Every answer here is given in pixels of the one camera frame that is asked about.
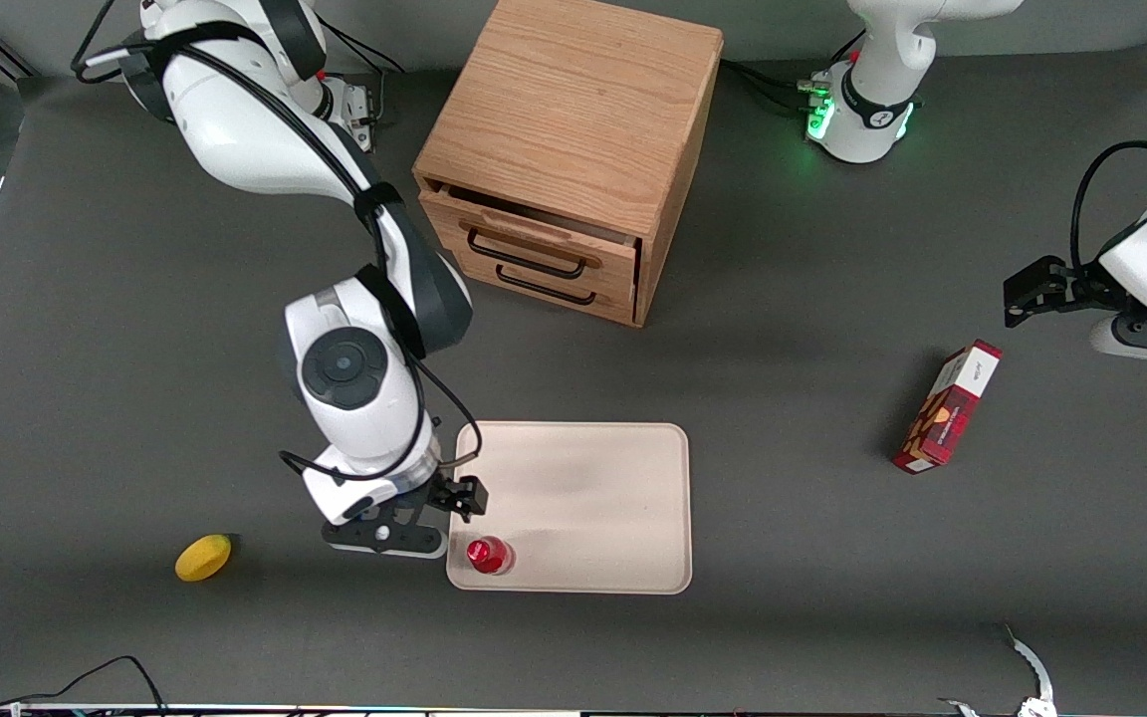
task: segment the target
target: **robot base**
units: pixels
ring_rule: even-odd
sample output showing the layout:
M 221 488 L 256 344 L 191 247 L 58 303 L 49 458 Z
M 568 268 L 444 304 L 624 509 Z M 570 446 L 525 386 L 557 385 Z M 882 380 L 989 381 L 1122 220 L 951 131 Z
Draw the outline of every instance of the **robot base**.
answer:
M 806 86 L 814 87 L 811 93 L 822 96 L 822 101 L 810 114 L 804 137 L 822 146 L 836 159 L 866 164 L 882 159 L 892 145 L 905 135 L 906 122 L 914 104 L 910 104 L 900 117 L 889 117 L 887 126 L 866 127 L 860 114 L 848 104 L 842 92 L 837 92 L 851 69 L 852 63 L 845 60 L 828 70 L 813 72 Z

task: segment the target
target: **green light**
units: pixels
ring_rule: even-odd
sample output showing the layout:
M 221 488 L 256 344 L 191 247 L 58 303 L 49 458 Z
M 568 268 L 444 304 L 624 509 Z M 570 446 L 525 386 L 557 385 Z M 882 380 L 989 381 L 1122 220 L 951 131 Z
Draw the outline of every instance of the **green light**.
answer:
M 910 115 L 914 114 L 914 102 L 910 102 L 910 107 L 905 109 L 905 118 L 902 119 L 902 128 L 896 131 L 896 138 L 898 140 L 905 137 L 905 126 L 910 124 Z
M 829 118 L 834 116 L 834 100 L 826 99 L 820 108 L 813 110 L 813 117 L 809 119 L 809 135 L 814 140 L 826 137 L 826 128 L 829 127 Z

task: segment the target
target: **open drawer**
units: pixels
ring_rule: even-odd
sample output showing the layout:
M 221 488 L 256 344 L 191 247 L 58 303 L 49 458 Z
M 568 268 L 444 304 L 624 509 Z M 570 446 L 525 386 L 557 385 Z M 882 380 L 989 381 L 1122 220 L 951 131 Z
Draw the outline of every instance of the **open drawer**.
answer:
M 634 237 L 448 186 L 424 189 L 419 201 L 442 244 L 474 280 L 611 321 L 633 322 Z

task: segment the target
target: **red cup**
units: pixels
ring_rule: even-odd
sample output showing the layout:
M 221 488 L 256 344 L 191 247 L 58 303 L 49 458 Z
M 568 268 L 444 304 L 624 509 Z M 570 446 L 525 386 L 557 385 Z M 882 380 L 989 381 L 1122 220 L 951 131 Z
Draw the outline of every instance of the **red cup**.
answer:
M 501 576 L 516 563 L 516 551 L 502 539 L 484 536 L 468 544 L 468 562 L 478 572 L 487 576 Z

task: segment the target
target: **red bottle cap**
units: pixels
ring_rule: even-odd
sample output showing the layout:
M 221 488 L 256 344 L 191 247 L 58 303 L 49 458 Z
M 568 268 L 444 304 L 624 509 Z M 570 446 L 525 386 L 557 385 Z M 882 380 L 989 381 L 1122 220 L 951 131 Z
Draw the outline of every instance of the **red bottle cap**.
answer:
M 507 562 L 507 544 L 493 536 L 475 539 L 468 545 L 468 560 L 477 571 L 497 572 Z

